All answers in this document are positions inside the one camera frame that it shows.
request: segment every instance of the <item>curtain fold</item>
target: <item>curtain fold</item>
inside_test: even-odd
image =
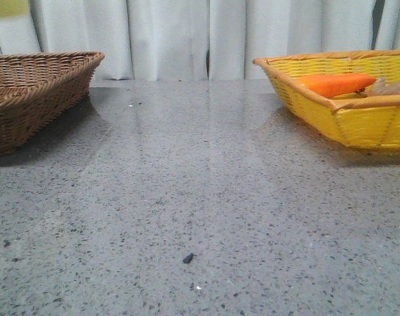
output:
[[[0,54],[103,51],[96,78],[265,78],[255,57],[400,48],[400,0],[30,0]]]

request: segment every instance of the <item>orange carrot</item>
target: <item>orange carrot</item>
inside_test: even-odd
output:
[[[308,89],[324,96],[337,95],[361,90],[373,84],[377,78],[368,74],[307,74],[297,80]]]

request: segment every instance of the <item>small dark speck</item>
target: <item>small dark speck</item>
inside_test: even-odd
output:
[[[184,259],[183,259],[183,263],[190,263],[192,261],[192,258],[194,257],[194,254],[191,252],[189,255],[187,255]]]

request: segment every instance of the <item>speckled gray countertop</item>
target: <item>speckled gray countertop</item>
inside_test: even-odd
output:
[[[0,157],[0,315],[400,315],[400,153],[265,80],[117,85]]]

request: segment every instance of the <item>wicker basket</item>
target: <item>wicker basket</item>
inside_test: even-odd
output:
[[[328,138],[349,147],[400,149],[400,95],[350,93],[328,99],[295,80],[306,74],[360,72],[397,82],[400,49],[256,58],[254,63],[264,69],[284,104]]]
[[[0,55],[0,155],[88,94],[100,52]]]

